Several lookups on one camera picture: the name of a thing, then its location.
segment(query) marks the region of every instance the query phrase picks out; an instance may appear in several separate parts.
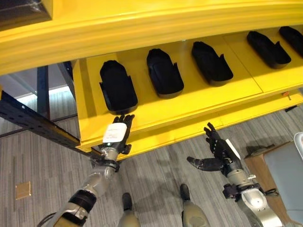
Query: perforated metal bar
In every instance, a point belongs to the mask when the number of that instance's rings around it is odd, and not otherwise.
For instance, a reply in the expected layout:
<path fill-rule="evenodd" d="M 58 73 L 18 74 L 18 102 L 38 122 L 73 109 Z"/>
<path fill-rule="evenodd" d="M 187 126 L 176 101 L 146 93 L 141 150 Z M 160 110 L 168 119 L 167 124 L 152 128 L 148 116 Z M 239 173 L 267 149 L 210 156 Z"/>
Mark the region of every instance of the perforated metal bar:
<path fill-rule="evenodd" d="M 86 153 L 77 149 L 76 146 L 80 144 L 78 138 L 72 136 L 4 91 L 0 94 L 0 117 L 83 155 L 94 158 L 100 155 L 95 150 Z"/>

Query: black tray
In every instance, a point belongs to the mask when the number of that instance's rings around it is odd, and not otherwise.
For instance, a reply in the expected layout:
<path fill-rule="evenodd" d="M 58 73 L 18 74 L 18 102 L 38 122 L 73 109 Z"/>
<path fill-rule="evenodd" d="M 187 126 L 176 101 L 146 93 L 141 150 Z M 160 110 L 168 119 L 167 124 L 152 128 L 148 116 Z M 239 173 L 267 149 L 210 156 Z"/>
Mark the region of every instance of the black tray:
<path fill-rule="evenodd" d="M 280 69 L 290 63 L 291 58 L 280 45 L 274 44 L 267 36 L 259 32 L 249 32 L 247 40 L 262 60 L 273 69 Z"/>
<path fill-rule="evenodd" d="M 292 27 L 284 26 L 279 30 L 281 36 L 303 57 L 303 35 Z"/>
<path fill-rule="evenodd" d="M 147 56 L 147 65 L 152 84 L 161 98 L 174 98 L 183 88 L 183 80 L 177 63 L 172 61 L 161 49 L 152 49 Z"/>
<path fill-rule="evenodd" d="M 233 78 L 233 73 L 224 59 L 224 55 L 221 54 L 219 57 L 211 46 L 203 42 L 194 42 L 191 52 L 197 66 L 210 85 L 222 86 Z"/>
<path fill-rule="evenodd" d="M 138 99 L 132 79 L 123 65 L 117 61 L 106 61 L 100 70 L 100 76 L 100 86 L 110 113 L 128 114 L 137 108 Z"/>

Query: wire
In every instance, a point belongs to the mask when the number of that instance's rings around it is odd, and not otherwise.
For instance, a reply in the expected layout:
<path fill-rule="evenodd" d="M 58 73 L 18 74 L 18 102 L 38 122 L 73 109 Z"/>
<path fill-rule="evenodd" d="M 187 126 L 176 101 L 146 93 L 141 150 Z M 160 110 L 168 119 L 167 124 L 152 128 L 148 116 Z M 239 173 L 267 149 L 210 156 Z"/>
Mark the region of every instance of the wire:
<path fill-rule="evenodd" d="M 56 212 L 55 212 L 55 213 L 51 213 L 51 214 L 47 215 L 46 217 L 44 217 L 44 218 L 38 223 L 37 227 L 43 226 L 47 221 L 49 221 L 50 219 L 52 219 L 52 217 L 53 217 L 55 214 L 56 214 Z"/>

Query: yellow panel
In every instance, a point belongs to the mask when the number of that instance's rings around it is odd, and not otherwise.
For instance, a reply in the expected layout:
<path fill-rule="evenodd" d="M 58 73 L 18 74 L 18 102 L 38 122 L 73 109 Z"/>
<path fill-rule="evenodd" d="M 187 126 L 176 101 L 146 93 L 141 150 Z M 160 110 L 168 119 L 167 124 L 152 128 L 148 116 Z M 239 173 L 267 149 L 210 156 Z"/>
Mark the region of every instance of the yellow panel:
<path fill-rule="evenodd" d="M 197 135 L 202 135 L 205 133 L 203 128 L 208 122 L 211 122 L 216 129 L 221 129 L 232 124 L 240 123 L 251 118 L 303 103 L 303 97 L 298 91 L 291 92 L 290 97 L 291 100 L 289 100 L 288 97 L 275 95 L 249 104 L 233 107 L 227 111 L 218 112 L 217 115 L 206 115 L 169 127 L 143 132 L 136 136 L 131 135 L 128 140 L 128 142 L 132 144 L 130 154 L 119 155 L 118 159 L 121 160 L 155 148 L 186 140 Z"/>
<path fill-rule="evenodd" d="M 290 96 L 275 95 L 258 100 L 258 104 L 243 104 L 231 109 L 220 111 L 220 120 L 224 126 L 237 124 L 252 118 L 269 114 L 274 111 L 285 109 L 303 102 L 302 94 L 298 90 L 293 90 Z"/>
<path fill-rule="evenodd" d="M 296 26 L 303 33 L 303 26 Z M 248 44 L 248 32 L 226 35 L 224 39 L 264 92 L 303 85 L 303 59 L 279 34 L 279 28 L 260 30 L 271 41 L 280 41 L 292 61 L 282 69 L 271 69 Z"/>
<path fill-rule="evenodd" d="M 132 134 L 150 131 L 227 108 L 243 98 L 261 93 L 250 74 L 221 36 L 200 38 L 218 54 L 224 53 L 234 73 L 231 82 L 222 87 L 211 87 L 200 74 L 191 56 L 194 40 L 156 46 L 167 52 L 178 68 L 185 88 L 173 99 L 158 98 L 148 75 L 146 57 L 150 48 L 141 48 L 102 55 L 78 61 L 74 67 L 75 92 L 80 126 L 81 144 L 100 144 L 105 129 L 114 116 L 105 105 L 99 86 L 100 68 L 104 61 L 117 60 L 131 76 L 138 97 L 138 108 L 133 112 Z"/>
<path fill-rule="evenodd" d="M 302 0 L 53 0 L 51 21 L 0 32 L 0 75 L 183 39 L 302 24 L 302 7 Z"/>
<path fill-rule="evenodd" d="M 44 7 L 46 8 L 48 14 L 53 16 L 53 0 L 42 0 Z"/>

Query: white sticker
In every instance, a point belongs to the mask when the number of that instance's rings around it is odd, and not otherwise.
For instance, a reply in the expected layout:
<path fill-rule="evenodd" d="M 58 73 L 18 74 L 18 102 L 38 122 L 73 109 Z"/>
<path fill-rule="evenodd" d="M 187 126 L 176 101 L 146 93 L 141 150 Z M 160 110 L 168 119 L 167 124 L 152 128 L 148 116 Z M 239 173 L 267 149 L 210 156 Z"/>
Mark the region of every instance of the white sticker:
<path fill-rule="evenodd" d="M 124 123 L 110 124 L 103 136 L 103 143 L 116 143 L 123 140 L 127 125 Z"/>
<path fill-rule="evenodd" d="M 230 142 L 229 139 L 226 139 L 225 141 L 228 144 L 228 146 L 232 149 L 232 151 L 235 153 L 235 155 L 238 157 L 238 159 L 241 160 L 241 157 L 240 157 L 239 153 L 237 152 L 236 148 L 233 146 L 232 142 Z"/>

